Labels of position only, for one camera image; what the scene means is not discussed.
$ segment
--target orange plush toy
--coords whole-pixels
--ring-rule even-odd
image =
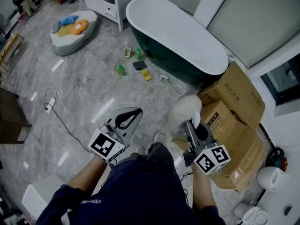
[[[78,35],[82,31],[86,30],[88,25],[89,25],[88,20],[86,20],[86,19],[79,20],[71,28],[71,33],[74,34],[74,35]]]

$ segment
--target white fluffy object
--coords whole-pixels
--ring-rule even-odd
[[[200,111],[202,101],[196,95],[188,95],[181,98],[169,113],[169,124],[171,127],[179,127],[185,121],[193,119],[200,122]]]

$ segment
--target shoe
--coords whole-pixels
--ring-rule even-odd
[[[155,143],[162,143],[165,144],[165,134],[160,132],[154,138]]]
[[[146,150],[143,146],[139,146],[136,150],[136,153],[140,154],[140,155],[146,155]]]

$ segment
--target bathtub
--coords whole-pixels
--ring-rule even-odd
[[[149,59],[192,84],[217,80],[228,67],[221,43],[192,16],[167,0],[132,0],[126,16]]]

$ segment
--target yellow sponge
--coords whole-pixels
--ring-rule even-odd
[[[146,69],[142,70],[142,75],[145,77],[146,81],[148,81],[152,78],[150,73]]]

